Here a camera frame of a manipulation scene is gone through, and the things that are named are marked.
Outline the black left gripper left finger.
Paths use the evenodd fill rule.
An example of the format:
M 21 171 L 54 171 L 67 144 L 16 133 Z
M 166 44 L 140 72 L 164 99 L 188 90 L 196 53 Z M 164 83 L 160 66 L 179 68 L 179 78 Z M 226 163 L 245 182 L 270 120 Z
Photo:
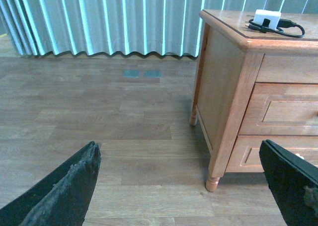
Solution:
M 85 220 L 101 164 L 90 142 L 0 210 L 2 226 L 80 226 Z

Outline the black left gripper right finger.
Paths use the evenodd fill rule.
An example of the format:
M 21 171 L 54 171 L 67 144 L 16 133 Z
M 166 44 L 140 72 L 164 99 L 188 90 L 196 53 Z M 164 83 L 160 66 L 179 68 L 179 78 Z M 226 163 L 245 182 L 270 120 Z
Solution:
M 259 150 L 265 178 L 288 226 L 318 224 L 318 168 L 271 140 Z

